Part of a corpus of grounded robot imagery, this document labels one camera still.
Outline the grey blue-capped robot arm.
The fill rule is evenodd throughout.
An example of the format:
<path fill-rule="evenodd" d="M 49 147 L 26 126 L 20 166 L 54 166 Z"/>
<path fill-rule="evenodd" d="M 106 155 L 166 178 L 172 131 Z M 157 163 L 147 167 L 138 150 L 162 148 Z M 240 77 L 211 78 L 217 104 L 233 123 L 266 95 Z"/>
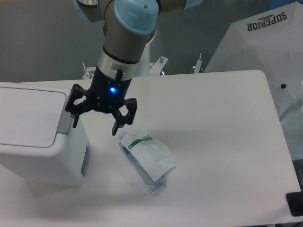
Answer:
<path fill-rule="evenodd" d="M 91 85 L 71 88 L 65 110 L 74 120 L 91 110 L 112 114 L 112 134 L 131 125 L 137 110 L 135 98 L 125 95 L 135 76 L 146 44 L 154 37 L 160 14 L 188 9 L 198 0 L 76 0 L 74 7 L 88 23 L 104 21 L 105 40 Z"/>

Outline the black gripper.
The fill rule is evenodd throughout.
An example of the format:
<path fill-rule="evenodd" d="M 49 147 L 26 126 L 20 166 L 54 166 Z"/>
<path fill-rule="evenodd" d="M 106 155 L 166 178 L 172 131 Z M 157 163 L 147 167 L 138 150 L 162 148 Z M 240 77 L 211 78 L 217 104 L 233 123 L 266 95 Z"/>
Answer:
<path fill-rule="evenodd" d="M 112 135 L 115 136 L 119 128 L 125 124 L 133 124 L 137 110 L 136 98 L 125 99 L 125 95 L 130 86 L 131 80 L 123 80 L 125 75 L 122 69 L 114 71 L 111 78 L 96 68 L 92 83 L 88 90 L 79 84 L 73 84 L 65 111 L 73 118 L 72 127 L 76 128 L 81 114 L 91 111 L 109 114 L 115 119 L 112 128 Z M 120 108 L 126 106 L 128 112 L 122 115 Z"/>

